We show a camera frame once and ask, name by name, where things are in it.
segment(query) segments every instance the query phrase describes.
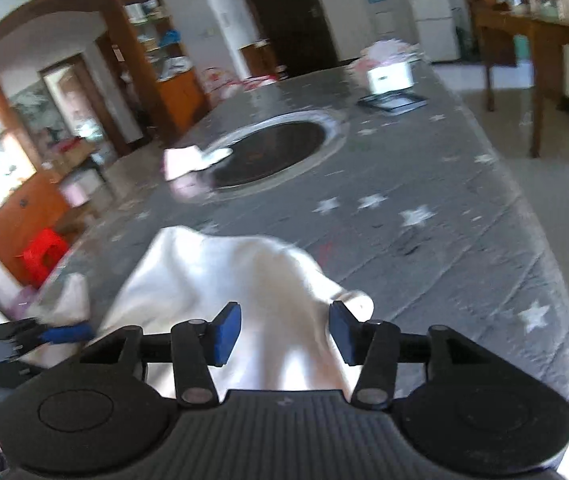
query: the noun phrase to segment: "black round pad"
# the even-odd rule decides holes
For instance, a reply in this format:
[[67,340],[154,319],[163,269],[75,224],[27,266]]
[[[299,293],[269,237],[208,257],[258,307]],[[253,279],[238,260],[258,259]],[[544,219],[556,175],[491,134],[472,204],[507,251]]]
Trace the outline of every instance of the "black round pad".
[[423,384],[405,399],[401,421],[426,458],[483,477],[549,465],[569,443],[569,405],[542,384]]
[[322,126],[309,121],[275,124],[231,145],[232,155],[207,173],[214,187],[255,182],[285,170],[316,152],[325,140]]
[[52,430],[87,431],[102,426],[114,413],[114,403],[93,390],[71,390],[47,398],[40,405],[40,420]]
[[53,368],[0,405],[0,446],[11,466],[85,476],[155,448],[168,421],[162,397],[117,367]]

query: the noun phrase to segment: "tiled floor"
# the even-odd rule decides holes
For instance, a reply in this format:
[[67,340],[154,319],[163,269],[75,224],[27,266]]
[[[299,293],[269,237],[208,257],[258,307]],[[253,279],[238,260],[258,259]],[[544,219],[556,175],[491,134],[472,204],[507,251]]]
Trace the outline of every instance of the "tiled floor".
[[569,288],[569,115],[547,103],[541,158],[528,158],[530,66],[494,70],[497,109],[487,112],[481,66],[436,67],[445,84],[463,98],[510,167],[545,229]]

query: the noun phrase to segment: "white refrigerator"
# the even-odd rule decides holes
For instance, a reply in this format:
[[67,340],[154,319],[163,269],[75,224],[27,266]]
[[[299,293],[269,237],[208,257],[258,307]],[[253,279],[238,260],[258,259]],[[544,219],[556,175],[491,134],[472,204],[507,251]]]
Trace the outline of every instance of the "white refrigerator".
[[431,61],[460,59],[449,0],[409,0],[420,45]]

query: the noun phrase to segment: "white star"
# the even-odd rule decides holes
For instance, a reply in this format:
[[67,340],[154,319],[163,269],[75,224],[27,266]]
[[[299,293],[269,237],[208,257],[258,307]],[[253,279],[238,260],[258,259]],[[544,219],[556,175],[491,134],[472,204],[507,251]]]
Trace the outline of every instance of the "white star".
[[293,404],[293,399],[291,397],[283,397],[280,400],[276,400],[276,404],[282,408],[285,408]]
[[378,193],[369,195],[360,199],[358,209],[366,209],[368,207],[376,208],[380,205],[380,202],[384,202],[385,200],[387,200],[387,197],[381,196]]
[[124,204],[122,204],[118,209],[120,211],[127,211],[129,209],[131,209],[134,205],[136,205],[137,203],[139,203],[140,200],[136,200],[135,198],[133,200],[130,200],[129,202],[125,202]]
[[544,328],[547,326],[545,314],[549,312],[549,305],[540,306],[540,302],[535,300],[527,310],[518,313],[518,317],[525,324],[525,331],[530,333],[534,328]]
[[496,157],[488,153],[483,153],[482,155],[477,155],[475,160],[479,164],[491,164],[496,160]]
[[418,209],[403,211],[401,215],[405,219],[402,227],[409,227],[411,225],[423,226],[425,220],[429,220],[435,213],[432,213],[426,205],[421,205]]
[[320,213],[321,215],[326,215],[332,209],[340,206],[338,203],[338,197],[330,198],[328,200],[321,200],[318,202],[318,207],[313,210],[314,213]]
[[215,235],[219,231],[219,225],[210,220],[206,224],[200,226],[198,231],[203,235]]

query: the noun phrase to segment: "white towel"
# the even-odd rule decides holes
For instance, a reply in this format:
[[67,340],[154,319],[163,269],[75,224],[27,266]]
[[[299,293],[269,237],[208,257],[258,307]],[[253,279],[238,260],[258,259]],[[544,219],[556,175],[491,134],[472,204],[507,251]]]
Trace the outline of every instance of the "white towel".
[[[231,358],[212,368],[220,398],[229,389],[336,388],[347,398],[360,367],[347,367],[327,333],[331,301],[359,320],[373,301],[332,282],[308,253],[267,237],[212,237],[178,226],[161,230],[124,284],[100,335],[135,324],[169,332],[178,322],[213,320],[229,302],[242,307]],[[175,396],[170,365],[149,367],[148,383]]]

